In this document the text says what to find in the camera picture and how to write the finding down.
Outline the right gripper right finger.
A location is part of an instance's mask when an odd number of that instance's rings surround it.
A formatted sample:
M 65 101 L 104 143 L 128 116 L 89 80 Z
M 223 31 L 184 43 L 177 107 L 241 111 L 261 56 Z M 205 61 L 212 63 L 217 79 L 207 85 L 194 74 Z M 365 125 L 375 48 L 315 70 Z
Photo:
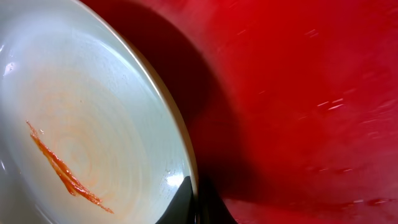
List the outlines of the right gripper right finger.
M 199 181 L 198 214 L 200 224 L 237 224 L 210 179 Z

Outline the white plate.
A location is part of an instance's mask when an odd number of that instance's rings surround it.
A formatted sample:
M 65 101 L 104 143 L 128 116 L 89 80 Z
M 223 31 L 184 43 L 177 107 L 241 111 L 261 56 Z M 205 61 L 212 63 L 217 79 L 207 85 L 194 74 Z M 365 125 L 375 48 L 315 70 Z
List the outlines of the white plate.
M 162 80 L 102 18 L 1 2 L 2 223 L 156 223 L 196 174 Z

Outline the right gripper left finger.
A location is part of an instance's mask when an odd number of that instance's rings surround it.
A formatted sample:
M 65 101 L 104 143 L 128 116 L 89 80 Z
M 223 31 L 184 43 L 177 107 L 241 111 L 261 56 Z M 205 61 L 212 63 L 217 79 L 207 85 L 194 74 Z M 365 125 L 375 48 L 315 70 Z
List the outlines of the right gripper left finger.
M 155 224 L 195 224 L 195 204 L 190 176 L 184 178 L 164 214 Z

